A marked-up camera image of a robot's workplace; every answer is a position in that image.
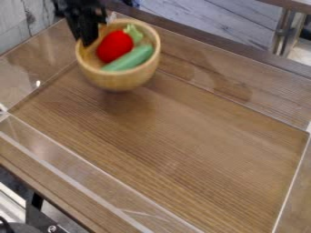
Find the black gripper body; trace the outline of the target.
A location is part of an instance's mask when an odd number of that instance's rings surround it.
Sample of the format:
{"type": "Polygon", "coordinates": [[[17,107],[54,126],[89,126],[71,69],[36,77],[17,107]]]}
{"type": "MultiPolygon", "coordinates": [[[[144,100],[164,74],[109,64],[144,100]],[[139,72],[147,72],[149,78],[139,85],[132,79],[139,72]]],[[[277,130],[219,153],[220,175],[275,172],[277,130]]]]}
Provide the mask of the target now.
{"type": "Polygon", "coordinates": [[[65,17],[73,11],[91,9],[96,16],[107,16],[104,0],[52,0],[54,15],[65,17]]]}

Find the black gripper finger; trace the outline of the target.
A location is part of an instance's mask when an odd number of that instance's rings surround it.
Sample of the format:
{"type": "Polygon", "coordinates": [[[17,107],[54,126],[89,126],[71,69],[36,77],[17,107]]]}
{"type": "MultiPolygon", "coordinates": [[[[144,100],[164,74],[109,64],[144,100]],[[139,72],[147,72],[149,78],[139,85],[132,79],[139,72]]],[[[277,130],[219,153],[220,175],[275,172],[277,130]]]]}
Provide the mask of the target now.
{"type": "Polygon", "coordinates": [[[99,24],[105,23],[104,15],[81,15],[79,18],[83,46],[89,46],[99,37],[99,24]]]}
{"type": "Polygon", "coordinates": [[[80,38],[80,26],[79,26],[79,17],[75,15],[65,16],[66,24],[69,26],[75,40],[80,38]]]}

